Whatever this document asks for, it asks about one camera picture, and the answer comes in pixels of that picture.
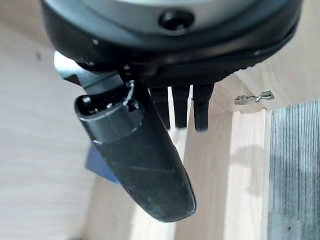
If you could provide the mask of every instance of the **gray textured surface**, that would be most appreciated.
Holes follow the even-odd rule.
[[[269,240],[320,240],[320,101],[272,113]]]

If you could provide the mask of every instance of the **black plastic handle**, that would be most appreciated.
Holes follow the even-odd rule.
[[[148,92],[138,84],[130,99],[135,107],[120,102],[90,115],[82,101],[75,102],[79,119],[131,197],[161,222],[192,215],[196,200],[189,177]],[[130,127],[123,129],[123,122]]]

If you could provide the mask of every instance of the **blue object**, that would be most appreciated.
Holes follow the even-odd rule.
[[[111,168],[98,152],[94,144],[91,144],[85,167],[86,169],[99,175],[100,177],[108,179],[113,183],[119,183]]]

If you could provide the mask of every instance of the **wooden board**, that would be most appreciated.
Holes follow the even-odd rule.
[[[295,37],[263,63],[236,75],[255,95],[271,90],[275,99],[263,101],[268,109],[320,97],[320,1],[305,0]]]
[[[44,46],[50,42],[42,21],[40,0],[4,0],[0,21]]]
[[[177,223],[175,240],[261,239],[265,112],[211,114],[203,135],[189,128],[184,165],[197,211]]]
[[[0,239],[80,237],[95,176],[53,51],[0,25]]]

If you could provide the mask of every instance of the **small metal clip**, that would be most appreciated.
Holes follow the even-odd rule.
[[[234,104],[237,106],[248,105],[253,102],[259,103],[260,100],[272,100],[272,99],[275,99],[275,96],[273,95],[273,93],[270,90],[266,90],[266,91],[261,92],[261,94],[258,96],[248,96],[248,95],[238,96],[234,100]]]

